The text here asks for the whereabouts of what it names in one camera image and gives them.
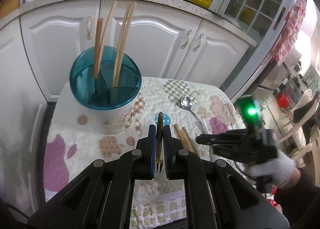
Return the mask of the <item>white gloved right hand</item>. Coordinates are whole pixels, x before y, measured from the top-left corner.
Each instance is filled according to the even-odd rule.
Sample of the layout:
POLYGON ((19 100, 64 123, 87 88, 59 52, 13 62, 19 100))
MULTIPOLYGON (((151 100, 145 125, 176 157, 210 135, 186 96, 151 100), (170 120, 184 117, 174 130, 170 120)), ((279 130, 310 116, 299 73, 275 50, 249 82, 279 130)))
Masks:
POLYGON ((276 159, 257 165, 247 165, 245 173, 253 178, 270 176, 272 183, 279 189, 294 187, 301 178, 301 172, 296 162, 278 150, 276 159))

